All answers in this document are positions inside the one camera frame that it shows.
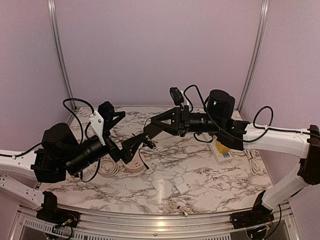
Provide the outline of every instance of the robotic arm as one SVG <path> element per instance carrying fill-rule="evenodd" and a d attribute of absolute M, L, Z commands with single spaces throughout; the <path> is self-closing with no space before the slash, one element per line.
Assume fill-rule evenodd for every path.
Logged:
<path fill-rule="evenodd" d="M 101 157 L 109 154 L 117 162 L 128 164 L 142 143 L 148 143 L 161 132 L 184 137 L 186 133 L 209 133 L 217 141 L 235 150 L 257 149 L 294 155 L 299 165 L 273 188 L 261 192 L 252 210 L 230 216 L 235 229 L 266 223 L 274 219 L 272 210 L 283 200 L 292 197 L 308 185 L 320 184 L 320 131 L 315 125 L 309 129 L 285 129 L 255 126 L 248 121 L 231 119 L 235 99 L 222 90 L 212 90 L 205 100 L 204 113 L 190 112 L 182 93 L 170 89 L 176 106 L 151 118 L 143 133 L 121 143 L 122 149 L 110 139 L 110 130 L 125 112 L 115 112 L 109 102 L 99 106 L 90 116 L 96 138 L 79 144 L 66 123 L 58 123 L 46 130 L 43 149 L 19 156 L 20 152 L 0 151 L 0 190 L 20 199 L 23 204 L 37 210 L 39 219 L 61 225 L 66 216 L 79 216 L 78 212 L 58 208 L 57 197 L 51 192 L 29 188 L 9 177 L 10 173 L 43 183 L 56 183 L 66 179 L 66 171 L 77 177 L 79 173 Z"/>

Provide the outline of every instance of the vertical metal post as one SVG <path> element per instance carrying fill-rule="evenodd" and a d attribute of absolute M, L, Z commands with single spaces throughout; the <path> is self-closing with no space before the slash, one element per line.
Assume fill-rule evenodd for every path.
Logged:
<path fill-rule="evenodd" d="M 52 32 L 53 32 L 55 50 L 56 50 L 56 54 L 57 54 L 58 61 L 59 61 L 59 67 L 61 70 L 64 89 L 65 89 L 67 97 L 73 98 L 73 93 L 71 90 L 71 85 L 69 82 L 67 68 L 65 65 L 64 55 L 63 55 L 62 47 L 61 47 L 57 13 L 56 13 L 56 1 L 55 0 L 48 0 L 48 10 L 49 10 L 51 27 L 52 27 Z M 73 101 L 70 101 L 70 108 L 72 111 L 76 110 L 76 105 Z"/>
<path fill-rule="evenodd" d="M 250 62 L 250 66 L 248 69 L 248 73 L 246 75 L 245 83 L 242 89 L 242 93 L 240 96 L 240 100 L 237 106 L 237 110 L 241 113 L 249 90 L 250 86 L 252 84 L 253 78 L 254 78 L 254 73 L 257 65 L 257 60 L 259 57 L 259 53 L 261 51 L 261 47 L 263 44 L 265 32 L 266 32 L 266 25 L 267 25 L 267 16 L 268 16 L 268 9 L 269 9 L 269 0 L 262 0 L 261 4 L 261 12 L 260 12 L 260 18 L 259 18 L 259 24 L 258 24 L 258 29 L 256 33 L 256 39 L 255 39 L 255 44 L 254 44 L 254 49 L 253 49 L 253 54 Z"/>

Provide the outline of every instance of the back wall panel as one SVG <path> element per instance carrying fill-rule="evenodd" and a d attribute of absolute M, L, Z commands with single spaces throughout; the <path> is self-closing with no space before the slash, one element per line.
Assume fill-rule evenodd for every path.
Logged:
<path fill-rule="evenodd" d="M 261 1 L 58 0 L 75 97 L 97 105 L 172 105 L 170 87 L 198 84 L 239 99 Z M 190 97 L 197 105 L 195 91 Z"/>

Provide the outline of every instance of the marble surface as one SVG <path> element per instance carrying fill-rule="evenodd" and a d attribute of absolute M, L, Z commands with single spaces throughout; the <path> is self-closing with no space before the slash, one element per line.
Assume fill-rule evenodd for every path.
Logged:
<path fill-rule="evenodd" d="M 126 117 L 112 129 L 111 138 L 119 144 L 119 141 L 130 138 L 132 133 L 140 133 L 149 117 L 167 109 L 117 107 L 117 111 L 126 112 Z M 82 107 L 77 114 L 84 127 L 88 123 L 89 113 L 89 108 Z M 240 119 L 237 111 L 233 113 L 233 118 Z M 76 120 L 72 122 L 71 129 L 80 140 L 81 132 Z M 253 176 L 248 159 L 242 151 L 232 150 L 232 162 L 218 165 L 208 145 L 196 141 L 191 133 L 179 137 L 163 132 L 153 140 L 157 146 L 155 150 L 147 147 L 141 149 L 149 170 L 130 173 L 120 161 L 119 172 L 113 177 L 98 174 L 91 182 L 84 183 L 67 174 L 66 181 L 43 183 L 40 189 L 53 192 L 58 202 L 64 205 L 108 212 L 162 215 L 181 214 L 170 208 L 171 201 L 189 207 L 190 214 L 249 208 L 258 193 L 272 186 L 259 153 L 258 161 L 264 171 Z M 84 171 L 85 179 L 93 175 L 96 166 L 95 163 Z M 186 183 L 189 192 L 176 194 L 175 186 L 180 183 Z"/>

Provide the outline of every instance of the white power strip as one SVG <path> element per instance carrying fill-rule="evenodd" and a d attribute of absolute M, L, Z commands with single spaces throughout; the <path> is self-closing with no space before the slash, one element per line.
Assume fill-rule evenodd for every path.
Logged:
<path fill-rule="evenodd" d="M 207 137 L 206 133 L 202 134 L 203 138 L 208 142 L 209 138 Z M 221 164 L 228 164 L 232 161 L 232 159 L 234 158 L 230 152 L 226 152 L 221 154 L 217 147 L 216 147 L 216 141 L 214 140 L 212 143 L 207 143 L 215 161 L 217 164 L 221 165 Z"/>

